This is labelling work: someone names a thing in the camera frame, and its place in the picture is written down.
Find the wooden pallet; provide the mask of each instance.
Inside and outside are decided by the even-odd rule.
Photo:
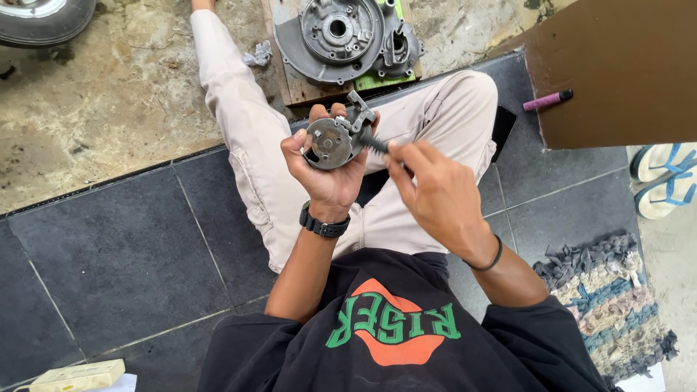
[[[421,63],[417,61],[414,66],[414,73],[410,77],[394,80],[380,80],[377,76],[363,75],[353,82],[344,84],[343,86],[313,86],[307,82],[305,76],[298,73],[289,64],[283,63],[281,52],[276,45],[276,40],[273,36],[274,18],[278,23],[283,23],[291,18],[298,16],[298,9],[302,9],[307,4],[307,0],[261,0],[264,12],[264,23],[268,39],[271,42],[273,55],[269,66],[273,68],[277,75],[278,83],[281,89],[281,97],[283,103],[287,107],[307,105],[310,103],[319,103],[325,100],[345,100],[346,94],[351,90],[369,91],[371,89],[388,86],[391,84],[401,84],[418,80],[421,78]],[[411,9],[409,8],[408,0],[397,0],[395,4],[397,14],[401,13],[401,17],[405,21],[411,23]]]

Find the wristwatch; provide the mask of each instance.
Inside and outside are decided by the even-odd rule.
[[[300,225],[309,231],[327,238],[337,238],[346,232],[346,228],[349,227],[349,222],[351,217],[347,216],[343,222],[339,223],[324,223],[313,218],[309,214],[309,200],[305,205],[302,206],[302,211],[300,212]]]

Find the smartphone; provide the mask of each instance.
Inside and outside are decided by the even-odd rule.
[[[499,105],[496,108],[496,119],[493,121],[493,132],[491,134],[491,139],[496,143],[496,152],[491,159],[491,163],[496,163],[517,120],[518,116],[503,105]]]

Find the shirt graphic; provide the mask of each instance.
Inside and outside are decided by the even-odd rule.
[[[423,310],[408,299],[391,295],[375,279],[366,280],[348,297],[338,314],[341,326],[326,347],[334,348],[355,334],[378,365],[423,365],[444,339],[459,339],[452,302]]]

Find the green wooden board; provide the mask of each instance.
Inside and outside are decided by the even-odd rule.
[[[385,2],[385,0],[377,0],[377,2],[379,4],[382,4]],[[400,18],[404,17],[403,13],[401,11],[401,0],[396,1],[395,10],[397,12],[398,17],[400,17]],[[404,82],[411,82],[413,80],[416,80],[416,75],[414,73],[412,73],[410,77],[400,77],[399,79],[381,79],[378,75],[375,75],[373,73],[366,73],[365,75],[354,80],[353,86],[356,89],[356,91],[363,91],[363,90],[374,89],[376,87],[383,87],[383,86],[390,86],[392,84],[401,84]]]

